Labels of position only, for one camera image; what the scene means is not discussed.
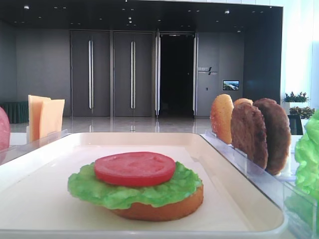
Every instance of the tomato slice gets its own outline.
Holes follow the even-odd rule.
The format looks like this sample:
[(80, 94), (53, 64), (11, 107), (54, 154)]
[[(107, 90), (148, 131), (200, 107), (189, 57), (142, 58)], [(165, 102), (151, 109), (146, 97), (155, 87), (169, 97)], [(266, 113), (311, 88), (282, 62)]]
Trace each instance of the tomato slice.
[[(0, 151), (9, 148), (10, 145), (10, 123), (5, 111), (0, 107)], [(0, 164), (5, 154), (0, 154)]]
[(159, 153), (130, 152), (97, 159), (94, 171), (98, 179), (109, 184), (147, 187), (169, 181), (175, 162)]

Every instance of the yellow cheese slice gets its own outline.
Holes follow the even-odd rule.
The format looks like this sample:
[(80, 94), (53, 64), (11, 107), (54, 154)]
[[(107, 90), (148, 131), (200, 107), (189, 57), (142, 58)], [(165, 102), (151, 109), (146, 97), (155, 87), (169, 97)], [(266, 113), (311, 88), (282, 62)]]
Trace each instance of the yellow cheese slice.
[(40, 116), (40, 138), (47, 137), (53, 132), (62, 129), (62, 116), (65, 100), (51, 100), (42, 102)]
[(51, 98), (40, 96), (28, 96), (29, 100), (29, 141), (40, 139), (39, 123), (42, 109), (42, 102), (50, 101)]

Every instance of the open doorway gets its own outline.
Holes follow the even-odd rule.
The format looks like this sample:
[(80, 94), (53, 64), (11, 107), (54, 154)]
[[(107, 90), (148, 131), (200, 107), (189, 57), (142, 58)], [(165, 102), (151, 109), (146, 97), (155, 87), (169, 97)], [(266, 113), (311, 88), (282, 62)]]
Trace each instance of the open doorway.
[(194, 35), (161, 35), (160, 117), (193, 117)]

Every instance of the ceiling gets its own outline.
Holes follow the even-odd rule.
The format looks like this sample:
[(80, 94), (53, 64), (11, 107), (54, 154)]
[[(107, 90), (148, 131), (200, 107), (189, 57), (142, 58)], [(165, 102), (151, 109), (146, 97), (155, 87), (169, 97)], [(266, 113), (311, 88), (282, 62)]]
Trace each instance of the ceiling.
[(282, 17), (281, 7), (145, 0), (0, 0), (0, 19), (31, 28), (244, 32), (275, 15)]

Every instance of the reflective floor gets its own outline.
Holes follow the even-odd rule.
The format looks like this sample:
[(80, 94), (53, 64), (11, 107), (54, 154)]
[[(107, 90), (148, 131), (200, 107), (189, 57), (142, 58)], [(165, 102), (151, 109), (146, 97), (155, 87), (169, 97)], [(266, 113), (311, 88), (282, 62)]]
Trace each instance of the reflective floor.
[[(11, 124), (11, 132), (26, 132), (28, 123)], [(210, 129), (209, 119), (191, 118), (63, 118), (62, 129), (78, 132), (192, 132), (205, 133)]]

